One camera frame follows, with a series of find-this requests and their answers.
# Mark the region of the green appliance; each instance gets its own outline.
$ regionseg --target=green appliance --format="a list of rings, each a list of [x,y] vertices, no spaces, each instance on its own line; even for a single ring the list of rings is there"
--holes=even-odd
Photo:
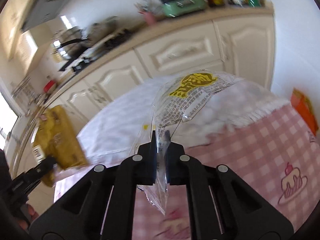
[[[177,17],[207,8],[205,0],[161,0],[162,8],[167,17]]]

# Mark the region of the yellow package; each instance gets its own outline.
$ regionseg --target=yellow package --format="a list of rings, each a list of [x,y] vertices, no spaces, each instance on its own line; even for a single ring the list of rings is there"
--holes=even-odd
[[[38,163],[47,156],[53,156],[63,170],[88,164],[62,106],[46,109],[39,117],[38,127],[31,139],[31,147]],[[44,176],[42,181],[47,186],[53,187],[55,183],[53,172]]]

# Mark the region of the orange bag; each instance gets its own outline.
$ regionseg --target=orange bag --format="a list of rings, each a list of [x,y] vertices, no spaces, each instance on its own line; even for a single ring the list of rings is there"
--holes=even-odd
[[[310,99],[301,91],[294,88],[291,95],[291,104],[307,123],[313,134],[316,135],[319,127]]]

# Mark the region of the brown and yellow logo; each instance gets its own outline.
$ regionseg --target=brown and yellow logo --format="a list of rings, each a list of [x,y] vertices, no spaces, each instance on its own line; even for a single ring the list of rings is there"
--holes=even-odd
[[[188,93],[196,87],[205,87],[211,85],[217,80],[217,77],[212,76],[210,73],[193,73],[186,76],[181,85],[169,96],[186,98]]]

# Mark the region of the pot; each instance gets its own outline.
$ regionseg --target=pot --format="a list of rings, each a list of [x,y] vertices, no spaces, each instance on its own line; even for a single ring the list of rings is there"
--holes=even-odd
[[[83,36],[83,30],[78,26],[64,31],[53,45],[56,48],[54,53],[60,53],[63,59],[70,60],[79,55],[83,48],[90,48],[98,41],[112,33],[117,27],[116,16],[109,17],[100,23],[92,24],[88,29],[88,35]]]

